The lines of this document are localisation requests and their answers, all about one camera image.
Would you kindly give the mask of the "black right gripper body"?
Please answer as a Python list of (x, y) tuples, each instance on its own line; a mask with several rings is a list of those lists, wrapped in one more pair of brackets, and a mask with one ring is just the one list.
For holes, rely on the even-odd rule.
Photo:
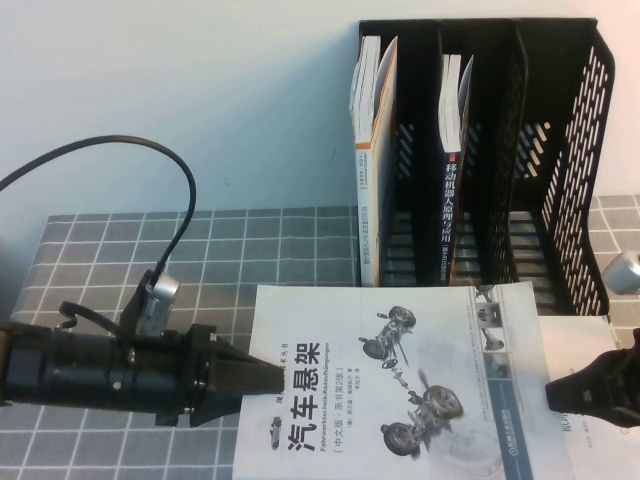
[(634, 344), (625, 348), (622, 366), (618, 374), (621, 400), (618, 409), (625, 417), (625, 427), (639, 426), (639, 329), (633, 330)]

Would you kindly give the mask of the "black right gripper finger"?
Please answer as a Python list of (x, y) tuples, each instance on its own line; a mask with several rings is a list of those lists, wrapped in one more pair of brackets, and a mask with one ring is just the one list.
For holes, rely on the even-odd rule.
[(549, 397), (581, 397), (584, 391), (602, 389), (612, 374), (618, 353), (614, 350), (604, 352), (589, 365), (575, 373), (549, 382), (546, 393)]
[(590, 416), (614, 425), (620, 424), (609, 401), (603, 396), (593, 396), (590, 390), (548, 387), (547, 402), (549, 409), (555, 412)]

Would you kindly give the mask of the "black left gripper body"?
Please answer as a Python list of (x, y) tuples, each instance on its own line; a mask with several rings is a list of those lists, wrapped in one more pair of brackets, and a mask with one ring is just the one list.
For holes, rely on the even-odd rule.
[(175, 427), (181, 415), (194, 428), (218, 418), (209, 380), (216, 359), (217, 332), (213, 326), (192, 324), (172, 351), (169, 400), (157, 414), (157, 425)]

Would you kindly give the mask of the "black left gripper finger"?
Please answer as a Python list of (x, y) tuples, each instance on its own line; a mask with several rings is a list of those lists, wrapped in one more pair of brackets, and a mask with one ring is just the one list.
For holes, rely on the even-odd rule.
[(246, 396), (276, 395), (282, 389), (259, 389), (248, 391), (221, 391), (212, 386), (199, 386), (195, 390), (192, 411), (192, 425), (202, 426), (227, 415), (240, 412), (242, 400)]
[(218, 342), (214, 378), (216, 385), (281, 385), (282, 368)]

